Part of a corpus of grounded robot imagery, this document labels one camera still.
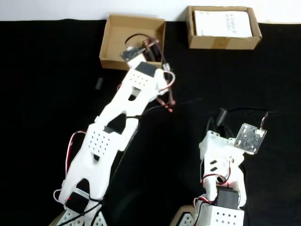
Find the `cable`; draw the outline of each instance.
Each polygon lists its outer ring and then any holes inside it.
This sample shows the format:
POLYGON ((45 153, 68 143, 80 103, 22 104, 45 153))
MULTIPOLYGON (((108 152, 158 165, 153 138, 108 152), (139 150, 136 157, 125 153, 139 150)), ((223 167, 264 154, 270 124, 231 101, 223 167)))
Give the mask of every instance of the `cable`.
POLYGON ((207 178, 207 177, 211 177, 211 176, 218 176, 218 177, 220 177, 220 178, 223 178, 223 182, 222 182, 222 183, 224 183, 225 181, 227 181, 227 179, 226 179, 224 176, 220 175, 220 174, 209 173, 209 174, 206 174, 206 175, 202 178, 202 186, 204 186, 204 179, 207 178))
POLYGON ((210 173, 210 174, 207 174, 205 175, 203 178, 202 178, 202 186, 204 187, 204 179, 207 178, 207 177, 210 177, 210 176, 218 176, 220 178, 223 178, 223 181, 222 182, 216 182, 218 185, 224 185, 228 182, 229 178, 230 178, 230 175, 231 175, 231 159, 229 160, 229 170, 228 170, 228 176, 227 178, 220 175, 220 174, 216 174, 216 173, 210 173))
POLYGON ((173 85, 174 81, 175 81, 175 74, 173 72, 171 72, 171 71, 164 71, 164 73, 169 73, 172 76, 172 79, 171 79, 170 83, 165 88, 161 89, 160 91, 165 90, 165 89, 171 87, 173 85))
POLYGON ((57 192, 60 192, 62 189, 56 189, 54 192, 53 192, 53 198, 54 198, 54 200, 56 201, 56 202, 58 202, 58 203, 60 203, 60 201, 55 197, 55 194, 57 193, 57 192))
POLYGON ((128 42, 131 38, 133 38, 133 37, 135 37, 135 36, 144 36, 144 37, 146 37, 146 38, 151 39, 151 36, 149 36, 149 35, 147 35, 147 34, 143 34, 143 33, 132 34, 132 35, 129 36, 129 37, 125 40, 125 42, 124 42, 124 44, 126 45, 126 47, 128 47, 128 46, 127 46, 127 42, 128 42))
POLYGON ((100 205, 100 203, 97 203, 94 207, 92 207, 92 208, 86 210, 85 212, 80 213, 80 214, 77 215, 76 217, 73 217, 73 218, 71 218, 70 220, 67 220, 67 221, 65 221, 65 222, 63 222, 63 223, 61 223, 61 224, 59 224, 59 225, 57 225, 57 226, 63 226, 63 225, 66 225, 66 224, 68 224, 68 223, 70 223, 70 222, 72 222, 72 221, 74 221, 74 220, 76 220, 76 219, 78 219, 78 218, 80 218, 80 217, 86 215, 87 213, 89 213, 90 211, 94 210, 94 209, 95 209, 97 206, 99 206, 99 205, 100 205))
POLYGON ((209 205, 212 205, 211 203, 209 203, 209 202, 204 202, 204 201, 200 204, 200 206, 199 206, 199 211, 198 211, 198 216, 197 216, 197 219, 196 219, 196 221, 194 222, 193 226, 196 226, 196 225, 198 224, 198 218, 199 218, 199 215, 200 215, 200 213, 201 213, 201 207, 202 207, 202 205, 203 205, 204 203, 209 204, 209 205))
POLYGON ((71 150, 71 147, 72 147, 72 144, 73 144, 73 139, 74 139, 74 136, 76 134, 78 134, 78 133, 84 133, 84 134, 86 134, 86 132, 84 132, 82 130, 79 130, 79 131, 74 132, 71 135, 70 140, 69 140, 69 144, 68 144, 68 148, 67 148, 66 160, 65 160, 65 176, 67 176, 67 172, 68 172, 70 150, 71 150))
POLYGON ((267 109, 264 108, 259 108, 259 107, 239 107, 239 108, 234 108, 229 110, 228 112, 237 112, 237 111, 244 111, 244 110, 255 110, 255 111, 263 111, 263 112, 267 112, 267 109))

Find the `cardboard box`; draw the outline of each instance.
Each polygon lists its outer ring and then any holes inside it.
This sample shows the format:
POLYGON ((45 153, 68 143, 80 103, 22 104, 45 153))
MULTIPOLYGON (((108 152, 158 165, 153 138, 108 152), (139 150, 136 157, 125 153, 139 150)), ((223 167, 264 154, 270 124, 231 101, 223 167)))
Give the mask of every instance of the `cardboard box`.
POLYGON ((252 8, 241 6, 215 7, 215 6, 188 6, 187 32, 189 48, 207 49, 254 49, 262 39, 262 35, 252 8), (245 11, 249 15, 252 37, 214 37, 197 36, 195 31, 194 10, 200 11, 245 11))
MULTIPOLYGON (((155 37, 160 41, 160 47, 164 49, 165 20, 143 17, 111 14, 105 25, 103 42, 99 54, 103 68, 128 70, 126 62, 120 54, 126 50, 125 40, 135 33, 144 33, 155 37)), ((135 36, 129 42, 129 46, 141 47, 146 38, 135 36)), ((161 68, 162 62, 150 62, 161 68)))

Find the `hole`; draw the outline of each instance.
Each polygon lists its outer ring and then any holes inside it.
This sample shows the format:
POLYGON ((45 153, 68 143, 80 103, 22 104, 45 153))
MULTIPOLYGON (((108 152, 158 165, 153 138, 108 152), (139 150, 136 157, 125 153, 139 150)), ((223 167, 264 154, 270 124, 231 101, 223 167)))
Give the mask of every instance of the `hole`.
POLYGON ((126 121, 127 121, 127 116, 126 114, 122 113, 118 115, 115 119, 110 121, 107 127, 109 127, 112 131, 121 134, 126 126, 126 121))
POLYGON ((77 188, 89 193, 89 181, 87 179, 82 179, 77 185, 77 188))
POLYGON ((93 157, 94 157, 94 159, 95 159, 96 161, 99 161, 99 156, 97 156, 96 154, 94 154, 93 157))
POLYGON ((133 101, 135 99, 136 99, 136 97, 133 94, 131 94, 130 97, 128 98, 129 101, 133 101))
POLYGON ((210 169, 211 172, 216 171, 217 167, 213 167, 212 169, 210 169))
POLYGON ((222 182, 223 182, 223 179, 221 179, 221 177, 217 177, 217 178, 216 178, 216 181, 217 181, 218 183, 222 183, 222 182))

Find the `white 3d-printed bracket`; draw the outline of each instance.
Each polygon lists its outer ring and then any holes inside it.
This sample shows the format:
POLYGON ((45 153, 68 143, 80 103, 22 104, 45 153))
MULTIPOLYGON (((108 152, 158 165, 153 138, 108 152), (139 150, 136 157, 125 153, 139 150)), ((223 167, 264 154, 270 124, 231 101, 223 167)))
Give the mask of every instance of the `white 3d-printed bracket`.
MULTIPOLYGON (((63 183, 59 202, 66 203, 77 184, 86 179, 89 182, 90 197, 102 200, 110 180, 111 166, 119 151, 124 151, 138 127, 137 118, 127 118, 121 134, 106 126, 120 114, 127 116, 141 115, 147 104, 154 100, 161 87, 167 86, 162 69, 157 69, 154 76, 148 76, 135 69, 130 69, 122 81, 112 101, 105 106, 102 113, 89 125, 83 144, 70 164, 63 183), (129 100, 136 94, 135 100, 129 100)), ((89 200, 85 210, 94 207, 97 202, 89 200)), ((85 215, 85 224, 90 225, 100 206, 85 215)))
MULTIPOLYGON (((244 174, 239 165, 243 162, 244 150, 234 147, 234 138, 223 138, 218 133, 208 131, 204 140, 199 144, 200 158, 204 161, 204 172, 201 169, 201 178, 207 174, 218 174, 225 178, 229 176, 229 167, 231 174, 227 184, 229 187, 238 191, 239 203, 242 207, 246 203, 246 189, 244 174)), ((217 197, 216 189, 217 176, 210 176, 204 179, 204 188, 209 201, 214 201, 217 197)))

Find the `electronic component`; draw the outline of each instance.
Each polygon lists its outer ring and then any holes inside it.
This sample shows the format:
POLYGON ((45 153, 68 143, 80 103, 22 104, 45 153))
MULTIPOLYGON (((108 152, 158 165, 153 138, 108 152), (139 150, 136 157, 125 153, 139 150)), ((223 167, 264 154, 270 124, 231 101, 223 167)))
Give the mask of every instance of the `electronic component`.
POLYGON ((234 191, 233 188, 218 186, 217 193, 217 206, 232 210, 238 209, 238 191, 234 191))
POLYGON ((257 153, 267 131, 244 123, 237 135, 234 146, 245 150, 248 154, 257 153))
POLYGON ((121 57, 126 61, 134 59, 139 54, 143 53, 144 48, 129 47, 128 50, 121 53, 121 57))

